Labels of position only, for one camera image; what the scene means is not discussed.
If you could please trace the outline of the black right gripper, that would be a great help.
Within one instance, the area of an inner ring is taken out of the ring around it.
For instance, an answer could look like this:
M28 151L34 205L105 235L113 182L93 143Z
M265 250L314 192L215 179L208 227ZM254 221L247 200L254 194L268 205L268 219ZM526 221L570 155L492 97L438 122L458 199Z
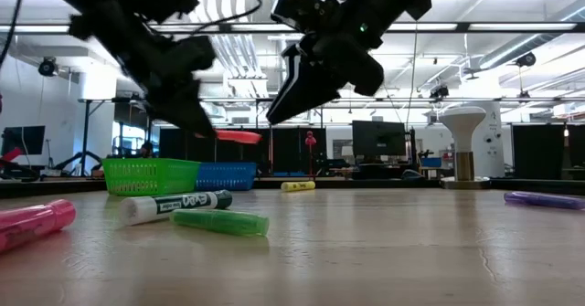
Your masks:
M272 125L340 97L347 83L356 93L373 97L384 81L384 69L348 34L311 34L282 52L285 77L266 114Z

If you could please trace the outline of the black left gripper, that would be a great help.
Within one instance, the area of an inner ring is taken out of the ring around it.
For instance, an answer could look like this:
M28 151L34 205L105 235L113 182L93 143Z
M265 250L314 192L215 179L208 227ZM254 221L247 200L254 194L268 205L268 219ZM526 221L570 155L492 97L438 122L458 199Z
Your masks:
M146 110L151 117L203 137L217 136L200 104L200 80L182 83L203 66L203 46L135 44L134 59L134 82L146 93Z

